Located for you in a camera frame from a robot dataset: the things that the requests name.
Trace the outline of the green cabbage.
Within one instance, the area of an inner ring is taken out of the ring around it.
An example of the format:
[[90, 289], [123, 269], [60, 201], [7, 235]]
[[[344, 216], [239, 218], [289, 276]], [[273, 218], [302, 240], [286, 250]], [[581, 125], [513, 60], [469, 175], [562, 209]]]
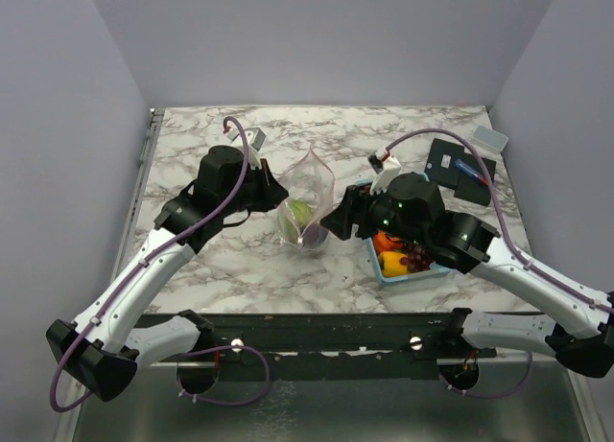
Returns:
[[313, 209], [307, 202], [299, 199], [286, 201], [279, 215], [284, 238], [295, 243], [299, 235], [311, 222], [312, 217]]

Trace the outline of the purple eggplant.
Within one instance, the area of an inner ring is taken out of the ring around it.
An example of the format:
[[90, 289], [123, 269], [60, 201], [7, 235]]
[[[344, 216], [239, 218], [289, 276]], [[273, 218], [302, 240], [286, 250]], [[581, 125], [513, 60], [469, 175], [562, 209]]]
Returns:
[[328, 237], [328, 231], [319, 223], [312, 223], [306, 227], [302, 234], [302, 246], [307, 249], [320, 248]]

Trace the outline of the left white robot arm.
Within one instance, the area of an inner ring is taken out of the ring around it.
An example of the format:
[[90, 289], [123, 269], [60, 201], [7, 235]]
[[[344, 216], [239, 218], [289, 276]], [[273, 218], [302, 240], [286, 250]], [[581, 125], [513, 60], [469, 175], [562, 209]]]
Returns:
[[151, 328], [136, 323], [167, 282], [239, 212], [269, 212], [288, 192], [258, 150], [216, 146], [198, 176], [167, 201], [137, 254], [110, 286], [72, 321], [55, 320], [45, 336], [58, 363], [103, 402], [119, 396], [136, 373], [185, 354], [211, 351], [211, 324], [190, 310]]

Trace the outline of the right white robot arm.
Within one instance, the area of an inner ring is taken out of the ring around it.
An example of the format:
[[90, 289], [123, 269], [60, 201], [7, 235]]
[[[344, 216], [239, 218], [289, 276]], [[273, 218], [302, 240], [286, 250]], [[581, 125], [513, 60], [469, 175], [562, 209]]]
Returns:
[[442, 349], [461, 357], [472, 348], [507, 348], [555, 358], [590, 378], [613, 366], [613, 297], [590, 289], [509, 249], [496, 228], [446, 210], [436, 184], [401, 174], [386, 192], [346, 188], [341, 203], [320, 221], [341, 240], [379, 231], [416, 241], [439, 265], [471, 274], [511, 292], [537, 314], [494, 314], [456, 309], [440, 334]]

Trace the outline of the clear pink zip bag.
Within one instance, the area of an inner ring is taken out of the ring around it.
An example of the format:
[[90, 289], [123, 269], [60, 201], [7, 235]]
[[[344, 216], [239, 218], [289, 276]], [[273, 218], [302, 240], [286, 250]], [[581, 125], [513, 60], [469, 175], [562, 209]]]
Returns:
[[334, 205], [335, 175], [312, 150], [279, 179], [288, 197], [277, 207], [281, 241], [299, 252], [323, 249], [328, 231], [320, 221]]

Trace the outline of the red grape bunch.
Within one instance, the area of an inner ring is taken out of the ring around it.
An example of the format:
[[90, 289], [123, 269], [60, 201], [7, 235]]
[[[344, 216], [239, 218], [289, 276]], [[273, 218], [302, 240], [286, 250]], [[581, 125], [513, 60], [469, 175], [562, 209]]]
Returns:
[[428, 250], [421, 244], [405, 244], [402, 253], [404, 256], [400, 259], [400, 264], [404, 266], [409, 273], [429, 270], [434, 262]]

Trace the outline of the orange mini pumpkin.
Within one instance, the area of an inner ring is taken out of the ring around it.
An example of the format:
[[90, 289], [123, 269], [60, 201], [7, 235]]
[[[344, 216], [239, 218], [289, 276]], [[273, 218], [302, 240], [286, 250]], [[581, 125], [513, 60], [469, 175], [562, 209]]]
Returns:
[[402, 251], [405, 247], [405, 243], [389, 234], [379, 231], [372, 238], [373, 246], [377, 254], [389, 251]]

